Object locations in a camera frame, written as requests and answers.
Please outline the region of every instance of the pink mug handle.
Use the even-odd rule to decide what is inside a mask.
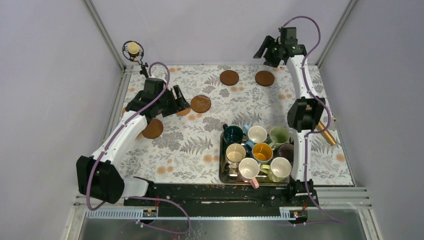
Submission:
[[[259,188],[258,180],[256,180],[256,177],[249,180],[249,183],[253,186],[254,189]]]

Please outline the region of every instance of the coaster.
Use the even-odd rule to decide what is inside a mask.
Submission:
[[[164,131],[164,125],[156,118],[153,118],[147,127],[141,131],[143,136],[147,139],[155,139],[159,137]]]
[[[271,86],[274,83],[274,80],[276,79],[274,75],[269,71],[260,71],[256,73],[256,76],[254,76],[254,79],[256,80],[256,83],[268,87]]]
[[[206,113],[211,108],[211,100],[205,95],[197,95],[191,100],[190,106],[198,114]]]
[[[178,116],[185,116],[185,115],[189,114],[191,110],[192,110],[191,108],[187,108],[185,110],[182,110],[182,111],[177,112],[176,114]]]
[[[227,86],[233,86],[239,81],[239,74],[233,70],[226,70],[219,75],[221,83]]]

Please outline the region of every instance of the leaf pattern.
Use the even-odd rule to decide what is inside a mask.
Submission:
[[[206,95],[212,107],[205,113],[191,111],[186,116],[157,116],[163,123],[163,133],[155,139],[141,138],[130,143],[118,171],[123,177],[137,176],[157,183],[222,184],[219,171],[219,146],[222,125],[259,125],[267,130],[275,126],[288,128],[287,111],[295,102],[294,85],[287,68],[264,65],[173,65],[171,85],[179,85],[185,99]],[[221,84],[220,74],[236,71],[240,80],[236,85]],[[275,82],[269,87],[259,86],[255,74],[270,71]],[[309,66],[312,84],[320,97],[326,97],[323,80],[316,66]],[[144,88],[145,77],[139,66],[125,70],[131,75],[124,105]],[[163,77],[166,71],[154,66],[152,73]],[[321,121],[326,124],[324,112]],[[331,124],[330,133],[339,143],[337,126]],[[311,138],[310,166],[316,185],[352,185],[352,178],[340,144],[331,147],[320,134]]]

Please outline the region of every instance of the blue mug handle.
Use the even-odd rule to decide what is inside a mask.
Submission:
[[[252,149],[254,145],[255,143],[250,140],[247,140],[247,142],[244,144],[244,148],[246,149],[246,152],[248,155],[252,153]]]
[[[244,134],[246,134],[246,136],[248,135],[249,129],[251,129],[250,126],[248,126],[248,125],[243,126],[243,132],[244,132]]]

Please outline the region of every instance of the green mug handle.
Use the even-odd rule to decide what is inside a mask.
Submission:
[[[270,165],[266,165],[266,164],[261,164],[259,170],[261,172],[264,172],[264,173],[268,174],[271,171],[271,166]]]

